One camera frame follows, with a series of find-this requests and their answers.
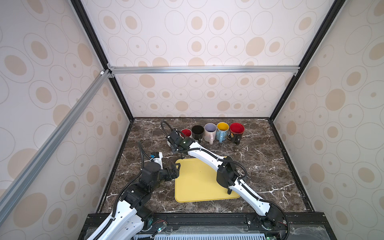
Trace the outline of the white mug front row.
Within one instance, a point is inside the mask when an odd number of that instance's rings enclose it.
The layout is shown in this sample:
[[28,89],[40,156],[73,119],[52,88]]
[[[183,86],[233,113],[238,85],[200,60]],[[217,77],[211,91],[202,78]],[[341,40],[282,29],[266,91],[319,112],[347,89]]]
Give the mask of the white mug front row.
[[190,129],[182,129],[181,136],[185,138],[190,138],[192,136],[192,131]]

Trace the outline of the black mug white base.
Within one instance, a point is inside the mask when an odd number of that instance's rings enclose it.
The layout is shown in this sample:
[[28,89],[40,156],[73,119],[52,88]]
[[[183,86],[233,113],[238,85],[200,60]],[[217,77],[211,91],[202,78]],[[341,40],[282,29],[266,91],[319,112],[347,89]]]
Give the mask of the black mug white base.
[[198,143],[201,143],[204,137],[204,132],[205,132],[205,129],[203,126],[195,125],[192,127],[192,138]]

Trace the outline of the pink iridescent mug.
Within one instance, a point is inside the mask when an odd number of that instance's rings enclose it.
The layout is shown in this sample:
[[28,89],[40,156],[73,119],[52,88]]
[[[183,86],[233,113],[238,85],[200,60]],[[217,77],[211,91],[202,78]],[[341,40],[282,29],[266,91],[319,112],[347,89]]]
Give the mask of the pink iridescent mug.
[[204,140],[210,145],[214,143],[216,139],[217,126],[213,123],[207,123],[204,126]]

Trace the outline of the blue mug yellow inside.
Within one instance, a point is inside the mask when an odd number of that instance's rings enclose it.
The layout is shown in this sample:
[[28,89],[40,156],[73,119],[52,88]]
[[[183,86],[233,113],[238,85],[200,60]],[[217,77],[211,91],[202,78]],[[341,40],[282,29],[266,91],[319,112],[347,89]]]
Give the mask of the blue mug yellow inside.
[[230,126],[225,122],[220,122],[217,124],[217,133],[216,133],[216,139],[222,143],[225,141],[228,137]]

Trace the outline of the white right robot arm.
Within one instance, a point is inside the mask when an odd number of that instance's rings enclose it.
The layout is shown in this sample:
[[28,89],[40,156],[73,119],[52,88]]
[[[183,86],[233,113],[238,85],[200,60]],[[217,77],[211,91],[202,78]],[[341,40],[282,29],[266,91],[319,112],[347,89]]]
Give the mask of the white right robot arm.
[[248,176],[246,168],[231,157],[222,157],[204,148],[200,143],[186,137],[181,131],[171,127],[166,121],[161,121],[161,128],[174,152],[187,154],[210,166],[217,173],[217,183],[226,188],[228,193],[237,193],[256,212],[258,221],[266,231],[282,230],[280,239],[286,240],[290,234],[290,223],[284,211],[275,203],[264,200],[245,182]]

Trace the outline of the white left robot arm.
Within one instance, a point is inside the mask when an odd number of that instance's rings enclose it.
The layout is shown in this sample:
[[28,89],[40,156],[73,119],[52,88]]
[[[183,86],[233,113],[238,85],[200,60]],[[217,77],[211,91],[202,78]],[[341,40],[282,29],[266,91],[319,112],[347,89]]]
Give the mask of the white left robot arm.
[[89,240],[130,240],[140,231],[150,229],[153,224],[152,211],[145,204],[163,182],[179,177],[180,164],[164,168],[160,152],[149,156],[141,143],[138,143],[138,147],[141,171],[121,190],[112,212],[88,237]]

